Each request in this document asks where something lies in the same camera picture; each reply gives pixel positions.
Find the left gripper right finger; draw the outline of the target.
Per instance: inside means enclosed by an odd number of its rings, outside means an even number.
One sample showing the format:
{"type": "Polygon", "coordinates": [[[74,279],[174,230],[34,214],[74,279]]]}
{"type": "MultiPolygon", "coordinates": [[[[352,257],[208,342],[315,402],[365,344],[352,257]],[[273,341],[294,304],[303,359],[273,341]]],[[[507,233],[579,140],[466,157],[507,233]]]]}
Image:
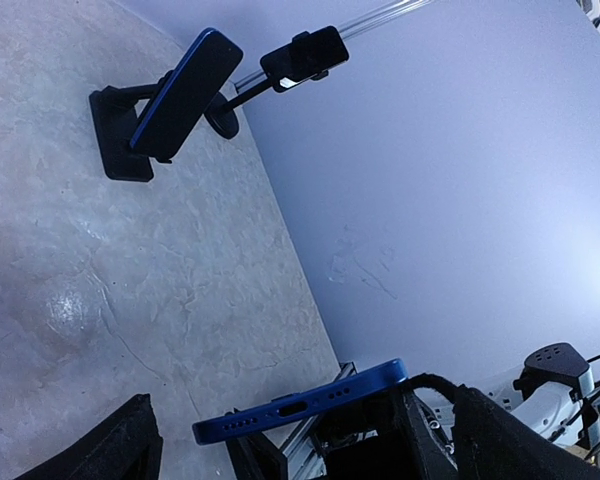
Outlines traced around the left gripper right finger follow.
{"type": "Polygon", "coordinates": [[[454,394],[460,479],[600,479],[600,468],[551,444],[479,390],[454,394]]]}

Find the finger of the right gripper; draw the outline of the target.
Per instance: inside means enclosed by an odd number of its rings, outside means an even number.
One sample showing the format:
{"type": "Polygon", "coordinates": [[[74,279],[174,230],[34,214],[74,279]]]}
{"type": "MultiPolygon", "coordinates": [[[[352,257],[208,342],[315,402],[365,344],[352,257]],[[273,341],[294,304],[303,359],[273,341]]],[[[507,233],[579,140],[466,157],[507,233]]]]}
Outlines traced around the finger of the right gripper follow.
{"type": "Polygon", "coordinates": [[[225,443],[239,479],[455,479],[455,444],[432,408],[430,389],[446,400],[445,379],[402,384],[327,413],[225,443]]]}

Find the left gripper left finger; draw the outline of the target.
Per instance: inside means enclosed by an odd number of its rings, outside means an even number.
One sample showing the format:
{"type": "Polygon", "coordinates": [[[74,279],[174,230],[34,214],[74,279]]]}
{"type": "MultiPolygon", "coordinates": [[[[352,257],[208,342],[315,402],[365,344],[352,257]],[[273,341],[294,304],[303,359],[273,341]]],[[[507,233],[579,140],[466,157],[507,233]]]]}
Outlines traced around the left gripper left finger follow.
{"type": "Polygon", "coordinates": [[[148,394],[137,394],[22,479],[157,479],[163,438],[148,394]]]}

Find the black folding phone stand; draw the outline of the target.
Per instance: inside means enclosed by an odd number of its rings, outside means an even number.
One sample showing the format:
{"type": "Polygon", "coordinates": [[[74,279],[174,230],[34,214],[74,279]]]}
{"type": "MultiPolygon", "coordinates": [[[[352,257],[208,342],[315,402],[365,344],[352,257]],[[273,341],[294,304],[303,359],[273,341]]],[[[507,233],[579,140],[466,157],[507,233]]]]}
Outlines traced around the black folding phone stand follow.
{"type": "Polygon", "coordinates": [[[130,141],[140,119],[136,104],[154,97],[172,74],[168,71],[156,84],[127,88],[107,86],[89,95],[89,105],[99,152],[106,176],[111,180],[127,182],[149,182],[154,178],[150,159],[145,154],[135,153],[130,141]]]}

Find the blue-edged black smartphone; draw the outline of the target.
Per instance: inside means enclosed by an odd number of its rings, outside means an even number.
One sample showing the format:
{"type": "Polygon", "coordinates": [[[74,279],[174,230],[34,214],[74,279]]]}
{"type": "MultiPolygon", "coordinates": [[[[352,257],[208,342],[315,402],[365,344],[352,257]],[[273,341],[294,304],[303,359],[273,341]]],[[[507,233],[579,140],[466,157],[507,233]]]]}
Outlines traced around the blue-edged black smartphone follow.
{"type": "Polygon", "coordinates": [[[147,104],[131,150],[157,160],[174,157],[242,58],[220,31],[203,30],[147,104]]]}

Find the black pole phone stand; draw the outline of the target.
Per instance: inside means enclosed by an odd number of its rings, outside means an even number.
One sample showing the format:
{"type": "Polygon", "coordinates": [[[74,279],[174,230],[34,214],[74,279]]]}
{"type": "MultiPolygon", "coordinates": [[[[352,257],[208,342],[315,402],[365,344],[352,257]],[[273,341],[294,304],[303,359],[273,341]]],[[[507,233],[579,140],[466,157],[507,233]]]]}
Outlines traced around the black pole phone stand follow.
{"type": "Polygon", "coordinates": [[[211,105],[205,111],[204,116],[214,131],[221,137],[225,139],[232,139],[238,134],[239,122],[237,115],[234,112],[238,106],[247,103],[257,95],[260,95],[270,88],[272,88],[276,93],[284,93],[286,90],[293,88],[296,85],[291,83],[290,88],[288,89],[284,89],[283,91],[275,90],[273,82],[266,76],[265,73],[264,76],[265,78],[262,81],[246,91],[239,93],[231,100],[228,100],[221,93],[217,93],[215,95],[211,105]]]}

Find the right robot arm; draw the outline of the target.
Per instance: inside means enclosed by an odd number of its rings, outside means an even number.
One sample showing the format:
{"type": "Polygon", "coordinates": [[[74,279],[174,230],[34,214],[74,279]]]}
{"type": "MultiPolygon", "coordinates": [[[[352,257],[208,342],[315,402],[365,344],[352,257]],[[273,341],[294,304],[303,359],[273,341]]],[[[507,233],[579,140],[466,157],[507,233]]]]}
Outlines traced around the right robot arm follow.
{"type": "Polygon", "coordinates": [[[346,374],[318,397],[279,398],[267,420],[231,413],[226,448],[240,479],[600,479],[600,381],[557,343],[481,386],[434,374],[374,392],[346,374]]]}

